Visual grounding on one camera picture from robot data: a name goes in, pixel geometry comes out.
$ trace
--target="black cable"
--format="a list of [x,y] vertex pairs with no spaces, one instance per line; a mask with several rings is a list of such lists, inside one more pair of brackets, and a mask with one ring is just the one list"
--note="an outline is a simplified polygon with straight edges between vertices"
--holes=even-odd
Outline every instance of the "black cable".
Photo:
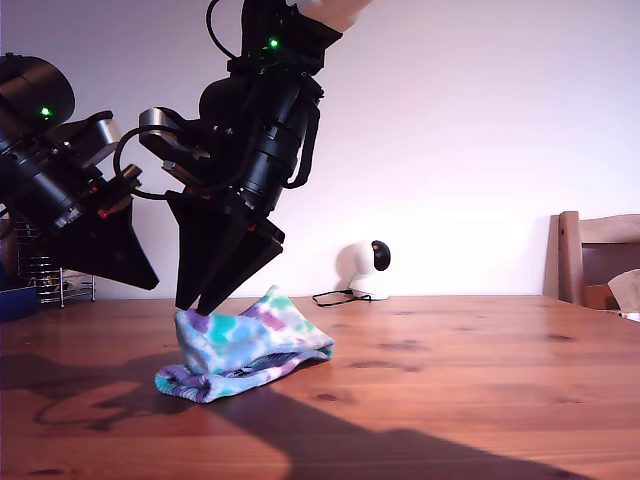
[[[182,131],[177,130],[175,128],[171,128],[171,127],[167,127],[165,125],[144,125],[142,127],[137,127],[134,128],[133,130],[127,132],[124,134],[124,136],[122,137],[122,139],[120,139],[120,143],[118,143],[118,146],[116,147],[116,151],[113,155],[113,171],[116,174],[116,177],[121,178],[124,180],[124,175],[122,174],[122,167],[120,165],[121,162],[121,158],[122,158],[122,152],[124,150],[125,145],[127,144],[127,142],[129,142],[129,140],[131,140],[133,137],[135,137],[136,135],[140,135],[141,133],[146,133],[146,132],[154,132],[154,131],[161,131],[161,132],[168,132],[168,133],[173,133],[174,135],[180,135],[182,133]],[[197,193],[194,194],[188,194],[185,193],[182,195],[182,198],[202,198],[202,197],[206,197],[208,195],[211,195],[213,193],[216,193],[220,190],[224,190],[225,188],[229,188],[231,185],[233,185],[235,182],[237,182],[241,177],[242,174],[245,170],[246,167],[246,163],[247,163],[247,156],[245,155],[245,158],[243,159],[240,168],[237,169],[236,173],[233,174],[231,177],[229,177],[228,179],[224,180],[223,182],[218,183],[217,185],[214,185],[212,187],[209,187],[205,190],[200,190]],[[131,193],[132,195],[135,195],[136,197],[140,197],[140,198],[146,198],[147,200],[159,200],[159,201],[168,201],[169,200],[169,196],[164,194],[164,195],[159,195],[157,193],[148,193],[148,192],[143,192],[138,190],[137,188],[135,188],[133,185],[131,185],[130,183],[128,183],[126,180],[124,180],[125,183],[125,188],[128,190],[129,193]]]
[[341,302],[334,302],[334,303],[320,303],[318,301],[318,299],[320,297],[326,297],[327,295],[333,295],[333,294],[336,294],[336,293],[341,293],[343,295],[353,295],[353,290],[351,290],[351,289],[349,289],[349,290],[334,290],[333,292],[320,293],[318,295],[314,295],[311,298],[313,298],[313,301],[316,302],[316,305],[318,305],[319,307],[335,307],[337,305],[345,305],[347,303],[358,302],[360,300],[364,300],[364,301],[367,301],[369,303],[372,302],[371,295],[363,295],[362,297],[353,297],[353,298],[350,298],[348,300],[343,300]]
[[213,40],[213,43],[216,44],[216,47],[218,47],[220,51],[224,53],[227,57],[233,60],[234,58],[238,58],[238,57],[236,57],[233,53],[227,50],[225,46],[222,45],[222,43],[220,43],[220,40],[218,40],[218,37],[216,37],[216,34],[213,31],[213,19],[211,18],[211,15],[213,14],[214,7],[219,1],[220,0],[211,0],[211,3],[209,4],[209,8],[207,8],[207,30],[209,30],[209,36],[211,37],[211,40]]
[[142,192],[131,185],[124,179],[124,175],[122,174],[122,167],[120,166],[120,159],[122,158],[122,151],[124,150],[125,145],[129,140],[131,140],[136,135],[140,135],[141,133],[152,132],[152,131],[161,131],[161,132],[169,132],[175,135],[180,132],[175,128],[170,128],[165,125],[144,125],[142,127],[134,128],[133,130],[124,134],[124,136],[120,139],[118,146],[116,147],[116,151],[113,155],[113,171],[116,174],[116,177],[121,178],[124,181],[125,188],[136,197],[146,198],[147,200],[168,200],[167,195],[158,195],[157,193],[148,193]]
[[283,187],[289,190],[302,187],[309,180],[311,167],[313,165],[313,150],[316,145],[318,136],[318,128],[320,126],[320,109],[315,103],[311,104],[309,109],[309,123],[307,125],[307,133],[304,137],[304,146],[302,147],[302,156],[300,157],[300,170],[296,179],[289,183],[285,181]]

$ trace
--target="table surface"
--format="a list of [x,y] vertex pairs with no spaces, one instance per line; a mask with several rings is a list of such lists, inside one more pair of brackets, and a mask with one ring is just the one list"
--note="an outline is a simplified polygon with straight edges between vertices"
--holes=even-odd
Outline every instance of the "table surface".
[[334,358],[210,405],[155,390],[182,362],[169,301],[3,325],[3,478],[640,478],[640,324],[544,297],[295,303]]

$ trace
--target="wire rack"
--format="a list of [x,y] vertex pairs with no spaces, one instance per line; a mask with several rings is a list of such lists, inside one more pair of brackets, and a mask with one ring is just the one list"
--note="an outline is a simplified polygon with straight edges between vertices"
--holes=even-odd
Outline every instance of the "wire rack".
[[59,304],[72,298],[89,297],[96,300],[96,283],[93,275],[69,273],[49,257],[34,256],[29,245],[38,236],[38,231],[28,223],[16,222],[18,242],[18,275],[36,287],[38,302],[41,304]]

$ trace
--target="robotic arm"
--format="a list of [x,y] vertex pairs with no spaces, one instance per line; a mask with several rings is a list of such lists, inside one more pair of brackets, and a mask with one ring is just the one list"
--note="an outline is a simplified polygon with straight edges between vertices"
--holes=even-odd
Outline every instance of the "robotic arm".
[[[203,315],[282,253],[285,235],[268,216],[282,191],[303,186],[311,171],[324,94],[312,77],[342,37],[327,24],[344,30],[370,3],[245,0],[236,57],[211,27],[218,1],[207,21],[230,57],[229,78],[205,89],[199,119],[149,109],[117,148],[110,112],[63,124],[73,91],[55,67],[12,55],[0,63],[0,202],[42,232],[33,248],[67,268],[152,289],[157,278],[131,227],[132,195],[165,200],[180,227],[176,306],[199,298]],[[136,135],[182,192],[141,192],[140,169],[121,169]],[[106,182],[96,165],[114,148],[116,176]]]

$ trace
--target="tie-dye sock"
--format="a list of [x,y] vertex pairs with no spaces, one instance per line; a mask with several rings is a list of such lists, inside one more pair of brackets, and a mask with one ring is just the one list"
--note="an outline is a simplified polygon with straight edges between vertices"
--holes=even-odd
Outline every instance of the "tie-dye sock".
[[238,316],[189,310],[175,321],[187,364],[160,370],[156,386],[197,403],[259,387],[306,360],[329,360],[334,344],[275,286]]

